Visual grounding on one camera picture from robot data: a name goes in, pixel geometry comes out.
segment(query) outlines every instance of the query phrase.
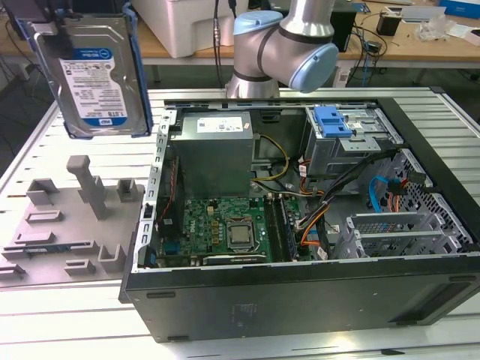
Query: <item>blue box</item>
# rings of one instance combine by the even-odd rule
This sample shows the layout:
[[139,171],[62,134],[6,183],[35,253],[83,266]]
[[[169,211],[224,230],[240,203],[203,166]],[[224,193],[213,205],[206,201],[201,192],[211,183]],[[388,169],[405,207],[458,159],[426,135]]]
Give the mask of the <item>blue box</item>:
[[438,6],[445,6],[445,14],[447,15],[480,19],[480,3],[440,0]]

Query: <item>green circuit board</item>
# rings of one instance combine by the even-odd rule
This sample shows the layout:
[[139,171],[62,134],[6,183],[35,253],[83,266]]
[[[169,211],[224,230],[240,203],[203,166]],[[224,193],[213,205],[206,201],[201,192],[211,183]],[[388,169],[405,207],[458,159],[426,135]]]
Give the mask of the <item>green circuit board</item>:
[[[285,199],[285,208],[290,220],[299,218],[299,204],[294,198]],[[233,250],[227,236],[233,226],[248,224],[254,243],[248,250]],[[183,233],[175,254],[165,256],[167,266],[190,266],[191,257],[213,255],[259,254],[272,262],[268,227],[264,212],[264,199],[225,198],[189,199],[184,207]]]

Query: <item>label sticker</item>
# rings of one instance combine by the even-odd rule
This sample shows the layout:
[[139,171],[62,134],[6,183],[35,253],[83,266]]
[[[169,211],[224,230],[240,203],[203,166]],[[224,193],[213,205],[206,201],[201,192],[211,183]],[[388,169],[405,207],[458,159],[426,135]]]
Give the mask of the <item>label sticker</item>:
[[318,247],[318,251],[316,253],[318,254],[320,259],[322,259],[322,260],[328,260],[329,259],[329,255],[327,255],[327,253],[325,252],[325,250],[322,249],[321,246]]
[[327,234],[338,234],[340,232],[340,225],[331,225],[331,230],[327,230]]
[[243,131],[242,118],[199,118],[196,121],[197,133],[236,133]]
[[110,73],[115,60],[109,49],[82,48],[73,58],[60,59],[80,117],[91,126],[119,126],[127,121],[120,85]]
[[306,178],[307,177],[307,167],[305,165],[299,165],[298,166],[298,171],[300,172],[300,176],[302,178]]

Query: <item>floor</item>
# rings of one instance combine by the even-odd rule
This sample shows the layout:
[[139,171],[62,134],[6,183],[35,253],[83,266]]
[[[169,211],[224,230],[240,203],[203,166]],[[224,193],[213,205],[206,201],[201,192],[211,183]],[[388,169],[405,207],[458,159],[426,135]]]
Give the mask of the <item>floor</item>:
[[[378,70],[367,83],[371,87],[412,86],[419,74],[417,69]],[[152,72],[147,70],[150,89],[201,89],[215,88],[218,81],[215,67],[163,66],[161,81],[154,82]],[[232,75],[232,67],[224,67],[223,81]],[[349,86],[362,84],[362,69]],[[14,156],[22,148],[30,133],[53,102],[47,81],[35,69],[31,69],[30,80],[22,82],[10,77],[10,85],[0,92],[0,175],[8,168]],[[325,85],[332,84],[330,79]],[[468,75],[458,70],[427,70],[419,86],[441,86],[474,119],[480,119],[480,82],[473,82]]]

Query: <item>gray power supply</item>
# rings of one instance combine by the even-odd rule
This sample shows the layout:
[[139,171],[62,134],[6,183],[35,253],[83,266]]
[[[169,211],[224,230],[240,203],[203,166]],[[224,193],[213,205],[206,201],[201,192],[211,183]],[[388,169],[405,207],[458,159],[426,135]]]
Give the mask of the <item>gray power supply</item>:
[[187,198],[247,197],[254,136],[248,112],[192,112],[171,144]]

